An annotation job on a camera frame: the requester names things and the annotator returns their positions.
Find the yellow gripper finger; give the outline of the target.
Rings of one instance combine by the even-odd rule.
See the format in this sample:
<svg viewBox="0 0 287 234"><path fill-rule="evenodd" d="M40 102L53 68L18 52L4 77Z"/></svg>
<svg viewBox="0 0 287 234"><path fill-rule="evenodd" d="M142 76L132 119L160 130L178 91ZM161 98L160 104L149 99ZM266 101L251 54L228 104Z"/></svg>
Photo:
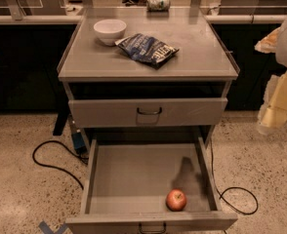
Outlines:
<svg viewBox="0 0 287 234"><path fill-rule="evenodd" d="M266 84L264 103L259 114L257 130L269 135L287 122L287 71L281 75L272 75Z"/></svg>

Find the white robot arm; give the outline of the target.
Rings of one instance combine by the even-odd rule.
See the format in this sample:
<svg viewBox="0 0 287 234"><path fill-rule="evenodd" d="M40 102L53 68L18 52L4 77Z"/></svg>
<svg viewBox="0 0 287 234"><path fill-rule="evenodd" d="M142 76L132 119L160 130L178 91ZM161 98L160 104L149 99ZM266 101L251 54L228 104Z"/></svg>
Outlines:
<svg viewBox="0 0 287 234"><path fill-rule="evenodd" d="M268 36L259 41L258 52L275 53L278 63L287 68L287 18ZM287 71L280 77L272 75L266 84L264 103L258 114L258 132L269 135L287 122Z"/></svg>

